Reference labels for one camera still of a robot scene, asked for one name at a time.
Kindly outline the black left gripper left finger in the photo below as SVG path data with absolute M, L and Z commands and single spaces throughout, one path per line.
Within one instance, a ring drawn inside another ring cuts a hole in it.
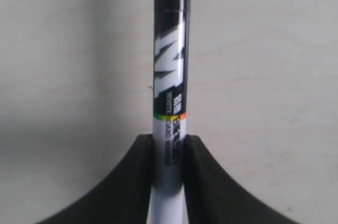
M 154 141 L 138 135 L 92 190 L 42 223 L 146 223 L 154 176 Z

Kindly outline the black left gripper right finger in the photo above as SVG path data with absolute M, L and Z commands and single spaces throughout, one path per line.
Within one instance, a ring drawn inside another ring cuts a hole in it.
M 236 182 L 197 135 L 185 139 L 182 175 L 189 223 L 294 223 Z

